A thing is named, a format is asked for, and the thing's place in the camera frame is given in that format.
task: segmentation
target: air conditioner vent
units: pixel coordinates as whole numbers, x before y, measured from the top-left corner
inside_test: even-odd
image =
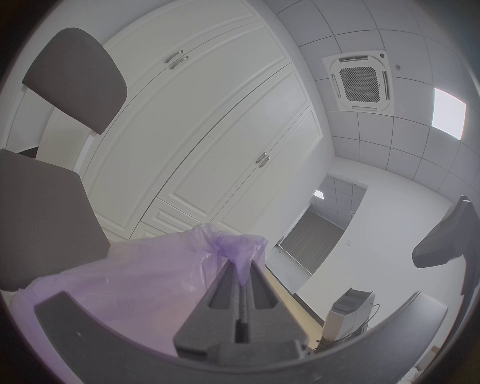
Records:
[[[322,60],[339,110],[393,116],[392,80],[385,51],[353,52]]]

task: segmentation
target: air conditioner grille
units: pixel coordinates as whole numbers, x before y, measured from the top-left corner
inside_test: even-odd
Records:
[[[340,77],[349,101],[380,101],[378,79],[373,67],[342,68]]]

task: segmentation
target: ceiling light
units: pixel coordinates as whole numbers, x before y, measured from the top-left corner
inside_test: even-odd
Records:
[[[465,122],[465,103],[456,97],[435,88],[432,127],[456,137],[462,137]]]

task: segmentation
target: chair backrest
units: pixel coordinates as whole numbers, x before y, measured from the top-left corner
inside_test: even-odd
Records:
[[[127,98],[127,85],[110,55],[78,28],[63,29],[49,41],[23,84],[98,134]]]
[[[0,289],[103,259],[109,247],[75,172],[0,149]]]

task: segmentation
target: plastic bag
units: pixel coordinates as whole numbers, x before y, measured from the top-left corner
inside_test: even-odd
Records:
[[[265,268],[267,240],[203,224],[149,239],[113,243],[106,259],[40,277],[10,311],[42,360],[66,383],[80,383],[48,341],[34,306],[64,290],[96,319],[148,348],[176,356],[173,336],[230,259],[240,283],[252,260]]]

